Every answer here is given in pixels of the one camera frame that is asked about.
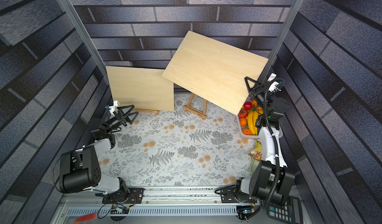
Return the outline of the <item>small wooden easel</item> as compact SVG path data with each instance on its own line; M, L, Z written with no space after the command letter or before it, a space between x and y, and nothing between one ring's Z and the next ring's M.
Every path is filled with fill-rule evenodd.
M192 93L187 104L183 106L183 109L185 112L190 112L205 121L207 119L208 101L204 98L197 98L197 100L194 101L195 97L196 95Z
M137 108L135 108L134 111L141 112L141 113L152 113L152 114L155 114L156 116L159 114L158 110L148 110L148 109L137 109Z

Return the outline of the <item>plywood board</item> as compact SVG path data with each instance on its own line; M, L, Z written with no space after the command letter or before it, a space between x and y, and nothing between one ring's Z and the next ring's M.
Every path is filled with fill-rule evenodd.
M162 76L236 115L268 59L189 31Z
M174 84L163 70L133 67L106 68L113 100L137 109L173 111Z

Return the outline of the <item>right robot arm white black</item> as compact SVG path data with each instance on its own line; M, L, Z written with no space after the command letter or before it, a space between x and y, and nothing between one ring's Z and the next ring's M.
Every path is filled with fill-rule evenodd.
M261 84L249 77L245 77L244 81L248 93L263 111L255 122L262 145L262 158L251 178L240 178L236 182L235 199L238 202L260 199L264 208L270 204L283 206L295 179L287 167L280 146L280 119L288 104L285 99L274 97L281 91L285 81L274 78Z

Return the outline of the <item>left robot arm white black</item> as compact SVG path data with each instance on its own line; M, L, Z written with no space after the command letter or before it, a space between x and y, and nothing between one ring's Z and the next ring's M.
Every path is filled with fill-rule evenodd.
M103 204L123 204L130 197L125 181L103 174L98 157L115 147L114 133L121 131L121 126L133 124L139 113L134 111L134 105L106 108L112 112L109 120L92 118L88 123L93 143L61 155L55 188L63 194L93 191L103 197Z

